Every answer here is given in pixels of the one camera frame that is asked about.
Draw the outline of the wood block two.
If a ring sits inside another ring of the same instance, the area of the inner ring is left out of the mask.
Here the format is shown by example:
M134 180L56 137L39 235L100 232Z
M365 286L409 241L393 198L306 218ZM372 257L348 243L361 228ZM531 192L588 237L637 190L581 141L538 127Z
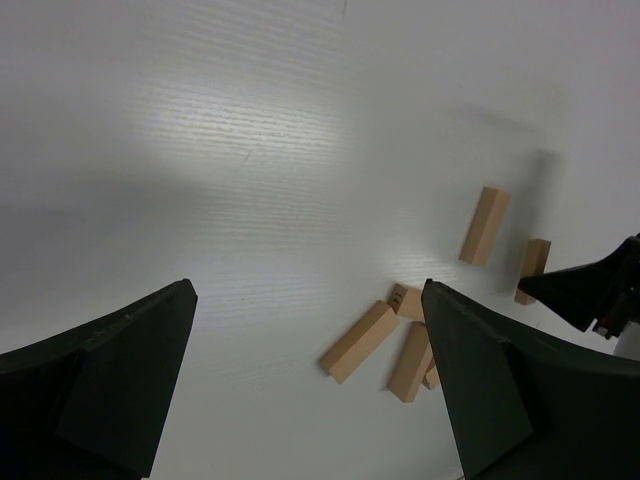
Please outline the wood block two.
M496 238L511 194L491 187L482 189L469 229L458 259L475 266L486 266L493 251Z

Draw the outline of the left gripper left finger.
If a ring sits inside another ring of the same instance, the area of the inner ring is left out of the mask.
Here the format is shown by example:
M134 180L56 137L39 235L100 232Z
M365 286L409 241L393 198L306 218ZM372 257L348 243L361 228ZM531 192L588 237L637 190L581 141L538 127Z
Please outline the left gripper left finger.
M2 354L2 478L149 478L197 301L183 279Z

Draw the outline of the wood block one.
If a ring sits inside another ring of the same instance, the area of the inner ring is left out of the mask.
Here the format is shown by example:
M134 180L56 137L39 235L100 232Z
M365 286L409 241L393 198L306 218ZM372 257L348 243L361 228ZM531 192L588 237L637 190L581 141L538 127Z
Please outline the wood block one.
M551 248L551 242L544 239L530 239L527 243L524 260L520 269L520 278L537 276L544 273ZM520 288L516 289L514 301L520 305L530 305L535 299Z

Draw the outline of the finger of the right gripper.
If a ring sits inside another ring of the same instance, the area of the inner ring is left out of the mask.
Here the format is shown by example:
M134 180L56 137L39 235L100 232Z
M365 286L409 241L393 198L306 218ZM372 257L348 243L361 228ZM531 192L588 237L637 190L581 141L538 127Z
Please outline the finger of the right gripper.
M581 332L619 337L639 322L639 237L600 261L524 277L518 289Z

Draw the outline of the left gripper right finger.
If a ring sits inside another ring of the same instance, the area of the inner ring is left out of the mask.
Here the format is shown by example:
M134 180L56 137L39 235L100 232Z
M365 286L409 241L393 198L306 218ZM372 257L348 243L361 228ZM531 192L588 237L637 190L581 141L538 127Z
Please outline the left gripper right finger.
M425 323L465 478L636 479L639 364L427 280Z

